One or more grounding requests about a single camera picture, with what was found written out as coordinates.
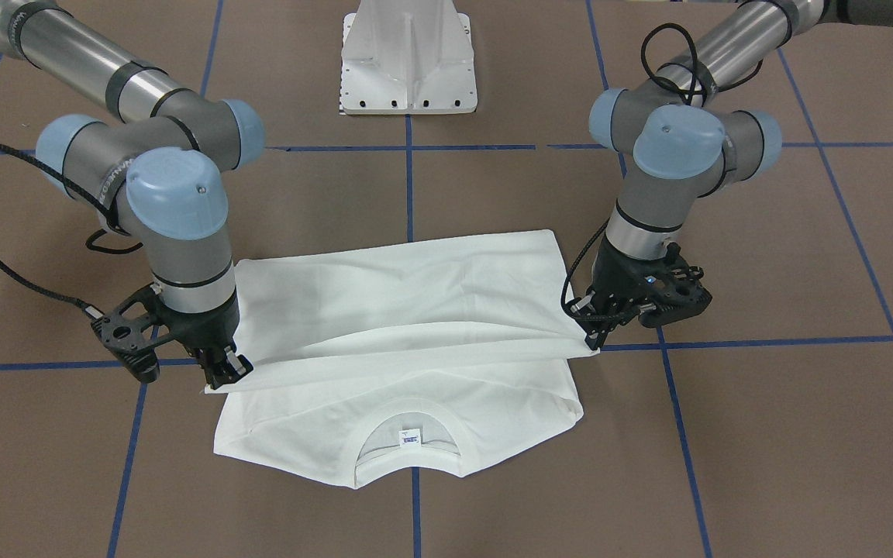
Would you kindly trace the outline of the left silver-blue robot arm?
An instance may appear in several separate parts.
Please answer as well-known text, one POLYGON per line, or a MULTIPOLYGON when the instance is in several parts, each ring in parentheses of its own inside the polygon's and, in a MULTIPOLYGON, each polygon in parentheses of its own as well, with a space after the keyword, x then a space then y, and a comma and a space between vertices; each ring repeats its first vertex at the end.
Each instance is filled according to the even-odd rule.
POLYGON ((658 68, 641 57, 647 77, 638 88, 610 88, 595 100, 591 136, 625 156, 626 170, 609 219, 589 240, 598 247, 591 286, 563 303, 589 349, 632 320, 656 328, 709 306, 704 270, 681 256, 681 227, 695 201, 769 169, 783 138, 766 113, 708 105, 754 78, 769 53, 822 14, 822 1, 741 1, 698 41, 666 22, 657 31, 679 32, 684 52, 658 68))

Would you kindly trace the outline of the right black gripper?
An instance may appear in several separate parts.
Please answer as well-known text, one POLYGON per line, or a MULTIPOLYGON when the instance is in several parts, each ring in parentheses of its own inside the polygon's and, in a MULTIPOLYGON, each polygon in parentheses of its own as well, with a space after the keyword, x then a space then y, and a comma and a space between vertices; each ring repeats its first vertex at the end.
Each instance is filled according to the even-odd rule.
POLYGON ((202 365, 206 387, 212 390, 244 378, 253 365, 237 354, 234 333, 239 325, 237 294, 217 308, 203 313, 181 313, 157 299, 156 313, 171 338, 184 346, 202 365))

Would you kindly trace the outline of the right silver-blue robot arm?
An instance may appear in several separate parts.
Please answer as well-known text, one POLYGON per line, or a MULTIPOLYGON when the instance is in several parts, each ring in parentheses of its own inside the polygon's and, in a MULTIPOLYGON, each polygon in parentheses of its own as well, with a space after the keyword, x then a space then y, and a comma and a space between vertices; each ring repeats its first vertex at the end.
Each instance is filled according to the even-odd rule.
POLYGON ((142 384, 160 374, 156 349, 180 343, 217 389, 252 371, 233 337, 239 324, 224 172, 262 155, 261 117, 241 100, 210 102, 77 21, 53 1, 0 1, 0 53, 52 74, 117 118, 54 120, 29 157, 104 232, 139 240, 151 283, 109 313, 78 307, 96 338, 142 384))

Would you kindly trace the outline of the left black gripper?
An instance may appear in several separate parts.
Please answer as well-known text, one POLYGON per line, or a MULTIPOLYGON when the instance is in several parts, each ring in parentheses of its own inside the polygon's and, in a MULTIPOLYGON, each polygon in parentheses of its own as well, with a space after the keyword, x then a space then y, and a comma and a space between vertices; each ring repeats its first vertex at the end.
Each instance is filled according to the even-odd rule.
POLYGON ((624 326, 641 310, 638 264, 644 259, 628 257, 600 233, 598 256, 591 270, 591 286, 582 298, 571 300, 571 318, 582 325, 590 350, 600 350, 616 326, 624 326))

